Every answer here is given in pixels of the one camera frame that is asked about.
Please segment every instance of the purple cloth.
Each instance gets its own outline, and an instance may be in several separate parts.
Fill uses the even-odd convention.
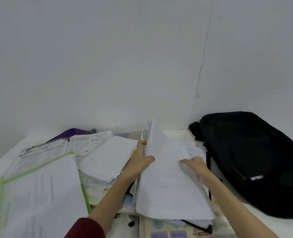
[[[80,135],[82,133],[86,132],[85,130],[81,130],[78,128],[70,128],[69,130],[66,130],[65,132],[62,132],[60,135],[57,135],[56,137],[52,138],[50,141],[56,140],[56,139],[61,139],[61,138],[70,138],[74,135]]]

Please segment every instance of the marker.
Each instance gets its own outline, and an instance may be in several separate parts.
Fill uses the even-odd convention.
[[[133,220],[132,216],[131,215],[126,215],[126,217],[127,217],[127,220],[128,220],[128,226],[133,227],[134,226],[134,220]]]

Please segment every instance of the red sleeve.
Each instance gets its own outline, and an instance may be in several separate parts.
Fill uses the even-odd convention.
[[[79,218],[70,228],[65,238],[105,238],[101,226],[89,218]]]

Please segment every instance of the desk surface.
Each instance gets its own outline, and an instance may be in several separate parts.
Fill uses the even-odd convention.
[[[195,141],[194,136],[188,130],[173,130],[164,131],[169,137],[179,139],[181,141],[195,144],[197,147],[203,148],[202,142]],[[12,163],[14,157],[25,147],[42,144],[53,138],[54,135],[50,136],[28,136],[14,146],[8,153],[0,158],[0,176],[6,171],[6,169]],[[236,189],[225,179],[216,163],[212,160],[211,165],[212,171],[214,171],[219,177],[224,180],[224,184],[228,189],[247,207],[256,217],[258,217],[264,224],[266,224],[272,231],[274,231],[281,238],[293,237],[293,220],[292,219],[280,219],[271,216],[267,216],[260,210],[254,208],[247,202]],[[113,222],[113,227],[107,236],[111,237],[138,237],[138,225],[134,228],[128,228],[126,224],[125,216],[122,216]]]

